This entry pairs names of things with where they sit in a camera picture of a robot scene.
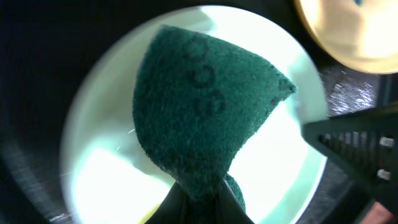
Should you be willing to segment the green scouring sponge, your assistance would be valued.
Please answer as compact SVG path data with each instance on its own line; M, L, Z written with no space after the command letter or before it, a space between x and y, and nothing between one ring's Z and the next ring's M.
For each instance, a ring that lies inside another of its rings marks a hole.
M187 198L159 223L216 223L220 184L237 152L296 86L273 64L200 32L163 26L149 45L132 99L137 139Z

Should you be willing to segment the light blue plate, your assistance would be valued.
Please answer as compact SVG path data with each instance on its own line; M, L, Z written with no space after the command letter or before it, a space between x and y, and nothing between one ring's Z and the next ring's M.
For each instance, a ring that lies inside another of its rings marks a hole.
M227 6L188 7L144 23L117 41L86 77L64 125L60 156L62 191L75 221L144 223L174 183L142 151L132 120L137 69L165 24L258 54L297 86L238 152L229 170L253 222L295 223L326 164L325 156L300 133L304 123L327 117L322 81L309 54L287 31L255 13Z

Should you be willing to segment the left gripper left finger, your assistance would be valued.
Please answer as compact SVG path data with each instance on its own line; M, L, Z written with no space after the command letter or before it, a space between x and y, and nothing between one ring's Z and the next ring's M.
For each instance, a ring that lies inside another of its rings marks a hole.
M145 224L187 224L189 197L175 182L166 198Z

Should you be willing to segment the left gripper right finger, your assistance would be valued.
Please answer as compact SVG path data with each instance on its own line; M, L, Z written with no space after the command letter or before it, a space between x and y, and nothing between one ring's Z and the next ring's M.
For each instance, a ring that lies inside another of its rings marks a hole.
M225 180L218 187L217 224L254 224L243 211Z

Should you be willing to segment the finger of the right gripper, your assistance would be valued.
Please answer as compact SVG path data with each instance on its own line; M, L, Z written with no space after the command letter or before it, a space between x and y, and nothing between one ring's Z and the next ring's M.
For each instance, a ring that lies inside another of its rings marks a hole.
M397 104L301 127L304 140L397 214Z

